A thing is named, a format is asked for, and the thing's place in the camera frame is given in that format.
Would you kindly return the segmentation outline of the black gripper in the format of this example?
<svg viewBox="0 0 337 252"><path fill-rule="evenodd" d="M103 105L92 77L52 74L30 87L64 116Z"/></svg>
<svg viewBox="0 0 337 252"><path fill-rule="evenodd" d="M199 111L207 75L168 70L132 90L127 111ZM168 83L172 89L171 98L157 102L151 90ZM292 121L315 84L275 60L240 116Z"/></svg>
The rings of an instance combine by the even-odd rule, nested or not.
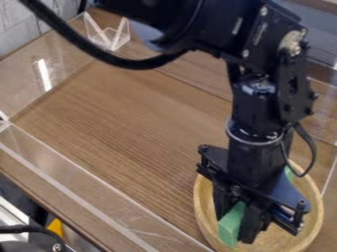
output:
<svg viewBox="0 0 337 252"><path fill-rule="evenodd" d="M267 135L259 135L244 131L235 122L228 122L226 134L228 137L226 149L212 145L199 146L202 160L198 163L198 173L212 183L211 194L218 220L242 200L242 188L236 184L216 181L219 175L226 173L238 184L252 189L270 182L284 167L295 177L302 178L307 172L296 170L290 164L288 153L294 135L299 135L306 142L311 141L298 123ZM287 210L294 208L294 229L298 233L303 215L310 212L310 203L295 187L284 194L292 196L284 204ZM243 212L238 240L244 244L252 244L258 234L267 230L270 223L271 205L250 203Z"/></svg>

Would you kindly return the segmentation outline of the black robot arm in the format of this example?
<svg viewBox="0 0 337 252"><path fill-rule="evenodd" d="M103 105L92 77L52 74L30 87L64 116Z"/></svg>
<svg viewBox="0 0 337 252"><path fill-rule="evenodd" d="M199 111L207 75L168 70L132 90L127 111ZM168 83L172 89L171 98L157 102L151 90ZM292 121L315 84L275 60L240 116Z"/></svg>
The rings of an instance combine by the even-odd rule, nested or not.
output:
<svg viewBox="0 0 337 252"><path fill-rule="evenodd" d="M95 0L131 19L156 50L116 65L156 68L191 50L223 60L232 93L228 145L199 147L199 174L211 183L224 242L250 244L270 224L296 234L310 204L291 185L294 137L311 115L315 93L306 78L306 28L274 0Z"/></svg>

